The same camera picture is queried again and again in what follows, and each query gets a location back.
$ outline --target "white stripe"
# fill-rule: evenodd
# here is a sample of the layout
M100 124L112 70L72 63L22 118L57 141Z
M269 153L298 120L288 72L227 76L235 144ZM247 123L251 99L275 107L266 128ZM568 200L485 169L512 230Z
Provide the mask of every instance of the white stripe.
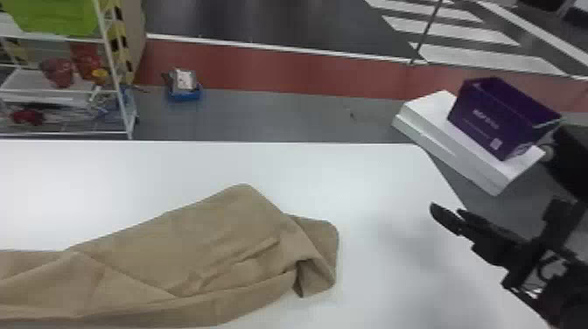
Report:
M510 23L513 23L514 25L518 25L523 30L526 30L527 32L529 32L531 34L534 34L539 39L554 46L555 48L559 49L563 53L566 53L568 56L572 57L574 60L577 60L580 63L588 66L588 53L584 52L583 50L561 40L560 38L545 31L544 29L540 28L539 26L531 24L530 22L516 16L512 12L500 7L498 4L484 3L484 2L478 2L478 4L486 9L488 9L489 11L493 12L494 14L506 19Z
M404 3L394 0L366 0L366 2L375 8L388 9L391 11L406 11L424 15L432 14L435 9L435 6L429 6L426 4ZM441 18L455 18L482 23L481 19L465 10L440 8L437 16Z
M418 21L414 19L405 19L388 16L384 16L384 19L395 30L402 32L421 34L424 32L424 28L427 25L427 22ZM458 25L433 23L433 25L430 26L429 34L447 38L467 39L474 41L494 42L499 44L519 46L519 44L516 41L512 40L502 32L480 29L475 27L464 27Z
M411 43L411 45L413 47L417 46L415 43ZM454 48L444 45L423 45L420 53L429 62L445 63L455 66L483 67L535 74L567 75L547 60L539 57Z
M424 0L424 1L428 1L430 3L438 3L439 0ZM454 2L452 0L443 0L443 4L454 4Z
M381 60L381 61L389 61L389 62L396 62L396 63L409 63L410 62L410 58L404 58L404 57L367 55L367 54L352 53L352 52L334 52L334 51L329 51L329 50L298 48L298 47L291 47L291 46L284 46L284 45L265 45L265 44L254 44L254 43L249 43L249 42L216 40L216 39L212 39L212 38L182 37L182 36L169 35L169 34L147 33L147 38L148 39L155 39L155 40L186 42L186 43L192 43L192 44L203 44L203 45L214 45L214 46L234 46L234 47L241 47L241 48L262 49L262 50L271 50L271 51L286 52L286 53L306 53L306 54L311 54L311 55L345 57L345 58L357 59L357 60ZM426 64L426 61L424 61L422 59L417 59L415 62L417 64Z

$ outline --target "red object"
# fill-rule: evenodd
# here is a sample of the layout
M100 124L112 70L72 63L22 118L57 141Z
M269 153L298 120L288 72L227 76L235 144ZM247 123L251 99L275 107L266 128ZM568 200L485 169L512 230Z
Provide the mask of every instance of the red object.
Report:
M74 84L74 65L69 59L47 59L39 65L39 68L57 88L68 88Z
M30 123L33 126L40 126L45 121L41 112L28 108L13 112L10 117L14 123Z
M98 55L98 46L71 42L69 47L72 50L73 63L78 68L81 78L96 81L92 72L102 67L102 59Z

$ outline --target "small box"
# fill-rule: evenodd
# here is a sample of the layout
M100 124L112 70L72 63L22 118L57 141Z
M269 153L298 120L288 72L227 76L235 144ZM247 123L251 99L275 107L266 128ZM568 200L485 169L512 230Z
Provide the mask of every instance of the small box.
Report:
M525 153L562 116L499 78L483 78L464 82L448 119L504 161Z

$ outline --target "towel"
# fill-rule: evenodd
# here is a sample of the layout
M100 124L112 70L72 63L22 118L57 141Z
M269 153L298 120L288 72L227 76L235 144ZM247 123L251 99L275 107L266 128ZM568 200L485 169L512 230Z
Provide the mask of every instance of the towel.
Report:
M64 251L0 251L0 321L214 326L331 288L338 243L236 185Z

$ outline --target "white platform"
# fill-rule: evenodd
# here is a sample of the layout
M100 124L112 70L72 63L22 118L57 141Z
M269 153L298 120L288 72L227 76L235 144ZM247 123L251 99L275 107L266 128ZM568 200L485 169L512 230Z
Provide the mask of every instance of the white platform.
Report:
M408 101L399 116L419 131L434 138L454 153L461 166L471 167L482 177L504 188L543 157L545 152L532 146L525 154L500 161L447 120L456 96L446 90Z
M332 290L220 328L547 327L501 288L504 270L430 217L432 201L462 205L414 145L0 141L0 154L4 249L62 249L238 183L337 226Z

